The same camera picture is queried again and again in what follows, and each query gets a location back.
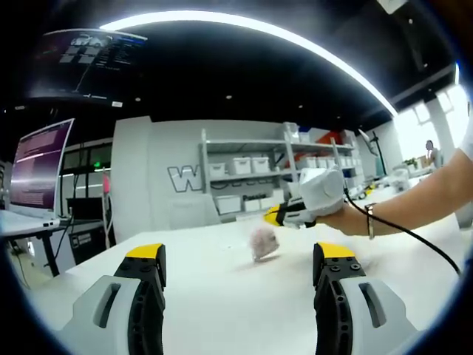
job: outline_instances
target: white table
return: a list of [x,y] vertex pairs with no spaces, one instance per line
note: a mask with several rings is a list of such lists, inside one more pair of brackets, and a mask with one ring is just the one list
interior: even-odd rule
[[[277,229],[281,247],[267,262],[255,264],[248,237],[258,223],[141,233],[51,280],[33,291],[31,300],[46,324],[60,329],[72,316],[73,302],[102,275],[113,275],[126,252],[159,242],[167,253],[166,355],[313,354],[315,242],[350,247],[368,275],[379,277],[403,299],[418,329],[432,323],[457,282],[446,261],[408,235],[369,241],[322,225]],[[453,214],[416,232],[463,265]]]

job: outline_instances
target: black ceiling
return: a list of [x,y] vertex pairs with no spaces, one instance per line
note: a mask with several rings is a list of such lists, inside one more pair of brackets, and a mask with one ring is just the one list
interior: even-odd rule
[[[65,1],[45,11],[52,15],[38,24],[30,41],[13,44],[18,58],[12,67],[17,64],[17,70],[5,73],[10,75],[11,95],[5,96],[2,104],[10,108],[3,119],[14,119],[18,134],[3,141],[11,145],[23,131],[71,115],[80,118],[76,127],[82,127],[72,141],[110,136],[117,118],[144,114],[155,121],[296,121],[326,129],[360,125],[369,129],[389,120],[388,111],[358,82],[307,50],[254,30],[202,22],[149,24],[126,30],[149,40],[139,80],[120,85],[127,94],[122,109],[85,101],[23,99],[28,75],[24,68],[42,33],[97,28],[130,15],[164,10],[212,10],[283,27],[352,65],[396,109],[428,98],[452,82],[453,58],[425,16],[411,4],[388,15],[375,0]],[[410,95],[400,95],[421,82],[427,84]],[[27,108],[11,109],[19,104]],[[97,120],[105,124],[97,125]]]

